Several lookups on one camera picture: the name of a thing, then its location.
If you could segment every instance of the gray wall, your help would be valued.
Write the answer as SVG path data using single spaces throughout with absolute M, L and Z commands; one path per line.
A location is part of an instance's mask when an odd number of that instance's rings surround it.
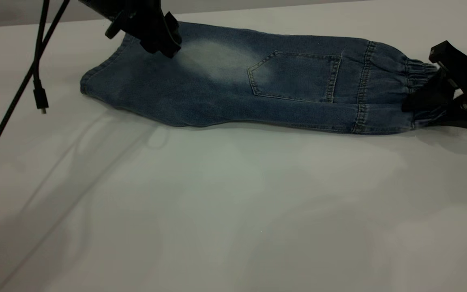
M 225 11 L 235 9 L 291 6 L 351 0 L 162 0 L 163 10 L 172 13 L 194 13 L 204 11 Z M 43 0 L 0 0 L 0 26 L 35 24 L 39 20 Z M 62 0 L 50 0 L 50 14 L 53 15 Z M 63 21 L 98 19 L 100 16 L 71 0 Z

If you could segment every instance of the white tabletop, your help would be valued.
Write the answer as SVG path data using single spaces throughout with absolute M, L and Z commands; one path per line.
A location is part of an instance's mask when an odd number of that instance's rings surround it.
M 467 54 L 467 0 L 178 15 Z M 172 128 L 79 93 L 120 43 L 61 24 L 0 141 L 0 292 L 467 291 L 467 130 L 387 137 Z M 36 26 L 0 28 L 0 119 Z

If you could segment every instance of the metal cylinder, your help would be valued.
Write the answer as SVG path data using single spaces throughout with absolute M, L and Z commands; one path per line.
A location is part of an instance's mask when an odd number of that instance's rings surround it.
M 125 1 L 122 0 L 79 0 L 103 17 L 113 21 L 124 9 Z

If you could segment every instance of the cable plug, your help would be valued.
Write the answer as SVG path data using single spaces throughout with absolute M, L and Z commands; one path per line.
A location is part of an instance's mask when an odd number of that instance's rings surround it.
M 34 80 L 34 96 L 37 109 L 41 110 L 42 114 L 46 114 L 48 99 L 46 98 L 46 90 L 44 90 L 41 80 Z

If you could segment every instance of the blue denim jeans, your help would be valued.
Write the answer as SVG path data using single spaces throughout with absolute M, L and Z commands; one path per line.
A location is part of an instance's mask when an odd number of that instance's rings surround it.
M 402 101 L 436 73 L 391 46 L 180 23 L 181 51 L 151 55 L 126 35 L 82 93 L 172 126 L 264 122 L 335 133 L 413 130 L 440 113 Z

